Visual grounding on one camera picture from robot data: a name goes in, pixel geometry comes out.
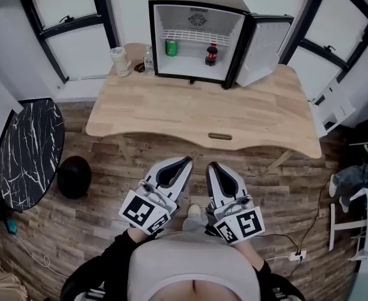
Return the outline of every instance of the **power strip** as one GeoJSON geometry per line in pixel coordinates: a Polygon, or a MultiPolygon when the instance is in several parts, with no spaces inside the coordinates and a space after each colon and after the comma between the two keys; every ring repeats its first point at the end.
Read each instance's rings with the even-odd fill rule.
{"type": "Polygon", "coordinates": [[[301,256],[302,256],[302,260],[304,260],[306,255],[307,255],[306,250],[303,250],[301,252],[293,252],[293,253],[290,254],[289,260],[290,261],[299,261],[301,259],[301,256]]]}

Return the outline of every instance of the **black marble tabletop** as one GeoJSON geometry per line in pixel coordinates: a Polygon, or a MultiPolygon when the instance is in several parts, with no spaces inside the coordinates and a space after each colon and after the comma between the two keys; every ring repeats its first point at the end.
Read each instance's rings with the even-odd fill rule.
{"type": "Polygon", "coordinates": [[[61,111],[51,100],[23,104],[0,147],[0,190],[10,208],[33,207],[54,178],[64,144],[61,111]]]}

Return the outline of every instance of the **jeans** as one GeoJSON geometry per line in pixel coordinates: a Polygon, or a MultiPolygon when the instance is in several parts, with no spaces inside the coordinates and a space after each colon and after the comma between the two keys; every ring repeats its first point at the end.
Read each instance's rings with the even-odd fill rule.
{"type": "Polygon", "coordinates": [[[205,226],[208,221],[202,221],[200,216],[186,218],[182,224],[183,232],[191,232],[196,234],[204,234],[205,226]]]}
{"type": "Polygon", "coordinates": [[[368,188],[368,163],[362,166],[350,166],[342,171],[336,173],[333,177],[333,183],[338,187],[336,196],[342,196],[342,203],[345,206],[349,206],[350,198],[353,194],[341,194],[341,187],[351,186],[354,190],[358,191],[361,188],[368,188]]]}

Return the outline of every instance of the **power cord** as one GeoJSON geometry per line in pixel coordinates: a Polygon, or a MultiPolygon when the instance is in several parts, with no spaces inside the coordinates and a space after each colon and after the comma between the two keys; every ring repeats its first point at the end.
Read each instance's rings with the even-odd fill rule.
{"type": "MultiPolygon", "coordinates": [[[[285,235],[285,234],[269,234],[269,235],[257,235],[261,238],[264,238],[266,236],[285,236],[286,238],[288,238],[292,244],[297,248],[297,252],[295,253],[295,255],[300,255],[299,259],[299,263],[298,265],[294,268],[294,270],[291,272],[291,274],[289,276],[287,276],[287,278],[290,278],[294,273],[295,271],[297,271],[299,269],[299,267],[301,266],[301,263],[302,263],[302,260],[303,260],[303,257],[301,256],[301,252],[302,252],[302,243],[304,241],[304,239],[307,237],[309,231],[313,228],[313,226],[315,225],[316,223],[316,220],[319,216],[319,212],[320,212],[320,199],[322,198],[322,193],[323,193],[323,190],[325,189],[327,183],[330,181],[330,179],[328,179],[326,181],[326,183],[324,183],[324,185],[322,186],[321,190],[320,190],[320,193],[319,193],[319,197],[317,199],[317,212],[316,212],[316,215],[315,215],[315,218],[313,219],[313,223],[312,225],[309,227],[309,229],[305,232],[305,234],[303,235],[302,239],[300,240],[300,243],[299,243],[299,247],[298,245],[288,236],[288,235],[285,235]]],[[[266,259],[266,261],[268,260],[274,260],[276,258],[289,258],[289,256],[276,256],[275,258],[268,258],[266,259]]]]}
{"type": "Polygon", "coordinates": [[[299,269],[299,267],[301,266],[302,260],[303,260],[303,257],[300,256],[299,257],[299,263],[298,263],[297,267],[295,269],[293,269],[293,271],[291,272],[291,274],[289,276],[287,276],[286,278],[290,278],[294,274],[294,272],[299,269]]]}
{"type": "Polygon", "coordinates": [[[291,239],[286,234],[267,234],[267,235],[257,235],[257,236],[260,237],[260,238],[266,238],[267,236],[284,236],[285,238],[288,238],[292,242],[292,244],[295,246],[295,248],[297,248],[297,253],[300,252],[300,249],[298,248],[298,245],[294,242],[293,239],[291,239]]]}
{"type": "Polygon", "coordinates": [[[45,255],[45,256],[43,257],[44,264],[43,264],[43,263],[41,263],[40,261],[38,261],[37,259],[35,259],[35,258],[34,258],[34,256],[32,255],[32,253],[30,253],[30,252],[28,251],[28,249],[23,245],[23,243],[19,240],[19,238],[18,238],[16,235],[13,235],[13,236],[16,238],[16,240],[19,242],[19,244],[20,244],[20,245],[22,245],[22,247],[25,249],[25,251],[27,252],[27,254],[28,254],[32,259],[34,259],[36,262],[38,262],[42,267],[45,267],[45,268],[49,269],[50,271],[54,272],[55,274],[57,274],[57,275],[59,275],[59,276],[61,276],[61,277],[63,277],[63,278],[68,278],[68,277],[66,277],[65,275],[62,275],[62,274],[58,273],[57,271],[54,271],[52,268],[50,268],[50,264],[51,264],[51,262],[50,262],[50,258],[49,258],[47,255],[45,255]]]}
{"type": "Polygon", "coordinates": [[[134,67],[134,70],[139,72],[139,73],[143,73],[145,71],[145,64],[144,63],[139,63],[138,65],[136,65],[134,67]]]}
{"type": "Polygon", "coordinates": [[[304,241],[304,239],[307,237],[309,231],[313,228],[313,226],[315,225],[316,223],[316,220],[317,220],[317,217],[319,216],[319,212],[320,212],[320,199],[322,198],[322,193],[323,193],[323,190],[324,188],[326,187],[327,183],[330,181],[330,179],[328,179],[326,181],[326,183],[324,183],[322,189],[320,190],[320,193],[319,193],[319,198],[317,199],[317,212],[316,212],[316,215],[315,215],[315,219],[313,220],[313,223],[312,225],[309,227],[309,229],[305,232],[303,238],[301,239],[300,243],[299,243],[299,253],[302,251],[302,242],[304,241]]]}

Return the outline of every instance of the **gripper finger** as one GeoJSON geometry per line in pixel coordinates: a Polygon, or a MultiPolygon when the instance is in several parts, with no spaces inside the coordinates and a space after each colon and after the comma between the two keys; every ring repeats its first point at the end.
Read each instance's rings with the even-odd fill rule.
{"type": "Polygon", "coordinates": [[[176,201],[183,192],[193,168],[189,157],[173,157],[158,162],[150,168],[145,180],[163,195],[176,201]]]}
{"type": "Polygon", "coordinates": [[[243,178],[230,167],[218,162],[208,165],[206,180],[209,197],[216,209],[248,194],[243,178]]]}

